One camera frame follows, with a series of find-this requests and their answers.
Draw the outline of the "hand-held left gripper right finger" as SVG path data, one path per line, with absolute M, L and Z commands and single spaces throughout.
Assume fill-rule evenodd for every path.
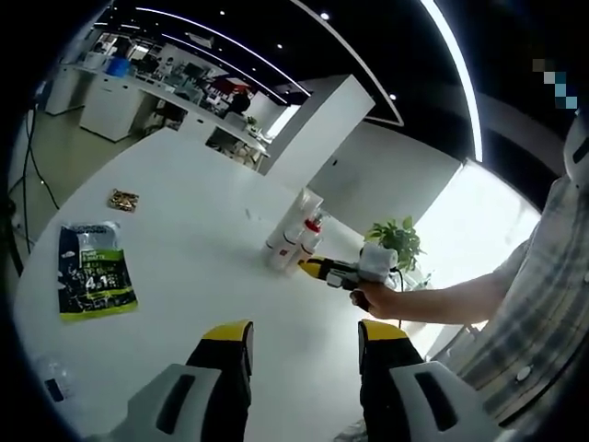
M 467 383 L 425 362 L 400 328 L 358 323 L 360 403 L 370 441 L 489 441 L 491 419 Z

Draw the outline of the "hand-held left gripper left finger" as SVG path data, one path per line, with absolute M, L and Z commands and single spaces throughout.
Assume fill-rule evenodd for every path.
M 253 321 L 206 332 L 183 365 L 165 368 L 128 402 L 128 441 L 242 441 L 251 404 Z

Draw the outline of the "person's right hand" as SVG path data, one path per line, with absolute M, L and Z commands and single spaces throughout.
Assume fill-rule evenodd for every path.
M 399 293 L 379 283 L 360 283 L 350 293 L 351 302 L 381 320 L 401 320 Z

